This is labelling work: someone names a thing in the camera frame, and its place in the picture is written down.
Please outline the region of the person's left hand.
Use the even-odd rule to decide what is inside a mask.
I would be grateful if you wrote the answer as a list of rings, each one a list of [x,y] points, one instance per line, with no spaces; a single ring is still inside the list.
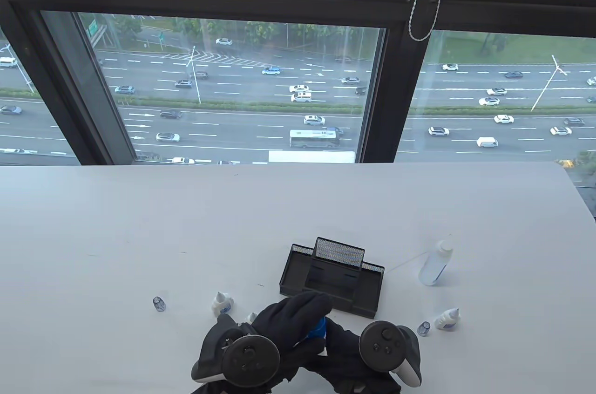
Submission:
[[[291,381],[301,360],[324,351],[325,339],[309,337],[309,333],[331,310],[332,300],[327,294],[302,292],[267,306],[250,323],[236,322],[227,313],[219,315],[191,370],[193,381],[199,384],[196,394],[270,394],[283,381]],[[279,352],[277,372],[260,386],[236,386],[227,381],[221,369],[229,345],[247,336],[266,337]]]

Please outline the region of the person's right hand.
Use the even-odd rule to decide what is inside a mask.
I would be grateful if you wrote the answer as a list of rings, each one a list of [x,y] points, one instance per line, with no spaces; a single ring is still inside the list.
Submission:
[[[358,335],[328,318],[326,355],[309,356],[300,361],[300,368],[321,376],[338,394],[400,394],[400,384],[388,372],[367,366],[359,340]]]

